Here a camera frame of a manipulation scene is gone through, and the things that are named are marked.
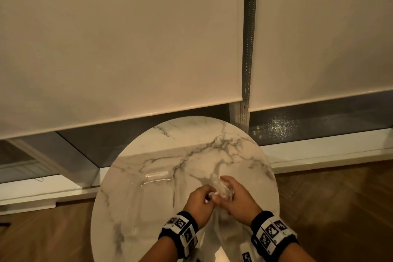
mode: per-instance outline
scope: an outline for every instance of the black wristband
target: black wristband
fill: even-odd
[[[266,262],[277,262],[289,244],[298,243],[296,233],[267,210],[254,218],[251,230],[251,242]]]
[[[170,237],[176,245],[178,259],[187,258],[197,245],[197,231],[198,224],[192,215],[181,211],[164,225],[158,239]]]

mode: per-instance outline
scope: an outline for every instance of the hand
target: hand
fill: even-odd
[[[213,196],[213,201],[229,212],[238,222],[251,226],[254,218],[262,212],[248,190],[232,176],[221,176],[223,181],[229,182],[233,187],[233,200],[228,201],[219,195]]]
[[[210,192],[215,191],[216,189],[210,185],[201,186],[190,194],[184,206],[183,210],[192,215],[198,224],[199,230],[206,226],[213,213],[214,207],[216,207],[213,201],[209,201],[208,203],[205,201],[206,196]]]

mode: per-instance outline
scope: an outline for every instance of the brown floor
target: brown floor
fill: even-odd
[[[393,261],[393,161],[277,175],[281,217],[322,261]],[[0,262],[93,261],[92,201],[0,216]]]

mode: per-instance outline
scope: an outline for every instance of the person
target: person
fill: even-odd
[[[181,215],[184,215],[185,218],[193,218],[192,221],[196,222],[196,224],[194,224],[194,228],[197,228],[195,233],[197,230],[202,229],[208,223],[216,206],[222,207],[228,211],[228,213],[232,215],[238,222],[248,227],[252,227],[253,221],[256,220],[257,217],[264,214],[263,210],[255,202],[248,190],[246,190],[246,188],[236,179],[231,176],[221,176],[221,180],[232,185],[234,191],[232,201],[228,201],[219,195],[214,195],[212,200],[206,203],[205,199],[209,193],[215,192],[216,190],[210,185],[204,185],[190,194],[187,203],[184,206],[184,214],[180,213]],[[172,225],[172,222],[169,221],[166,225],[170,226]],[[178,254],[179,245],[175,242],[176,239],[171,234],[173,233],[161,233],[158,241],[142,257],[140,262],[176,262],[178,258],[182,258],[179,257],[180,254]],[[294,236],[291,237],[292,240],[290,240],[288,244],[285,245],[285,248],[282,249],[276,260],[278,259],[278,262],[315,262],[315,260],[300,247],[296,238]]]

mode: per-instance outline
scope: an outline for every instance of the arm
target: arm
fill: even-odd
[[[206,196],[215,191],[210,185],[201,186],[190,194],[184,206],[183,211],[192,215],[199,230],[206,226],[216,206],[213,201],[205,202]],[[178,253],[174,241],[168,236],[163,236],[142,257],[140,262],[176,262],[177,259]]]
[[[214,195],[213,201],[227,210],[237,221],[250,227],[255,217],[262,212],[261,207],[255,202],[248,190],[233,177],[221,176],[221,179],[232,185],[233,201],[227,201],[219,195]],[[300,245],[291,243],[284,249],[278,262],[315,262],[315,260]]]

